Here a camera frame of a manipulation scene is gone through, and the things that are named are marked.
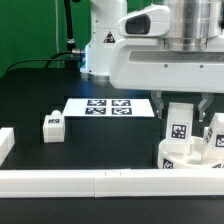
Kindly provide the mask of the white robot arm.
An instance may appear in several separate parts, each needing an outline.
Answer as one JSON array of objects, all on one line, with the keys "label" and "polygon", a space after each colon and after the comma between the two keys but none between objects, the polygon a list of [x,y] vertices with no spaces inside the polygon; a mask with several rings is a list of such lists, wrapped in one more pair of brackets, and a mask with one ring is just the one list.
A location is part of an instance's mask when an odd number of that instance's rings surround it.
[{"label": "white robot arm", "polygon": [[120,89],[199,92],[204,112],[224,93],[224,0],[152,0],[127,11],[126,0],[90,0],[85,79]]}]

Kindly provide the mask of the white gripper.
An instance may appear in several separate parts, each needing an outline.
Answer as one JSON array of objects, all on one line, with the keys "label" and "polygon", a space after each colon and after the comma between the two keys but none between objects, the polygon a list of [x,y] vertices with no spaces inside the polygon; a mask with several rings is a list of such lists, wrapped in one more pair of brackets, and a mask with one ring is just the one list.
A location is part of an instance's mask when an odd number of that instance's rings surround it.
[{"label": "white gripper", "polygon": [[165,50],[157,38],[122,38],[112,52],[110,83],[115,88],[153,90],[151,99],[162,118],[161,91],[199,92],[199,121],[213,102],[213,93],[224,93],[224,36],[211,38],[199,52]]}]

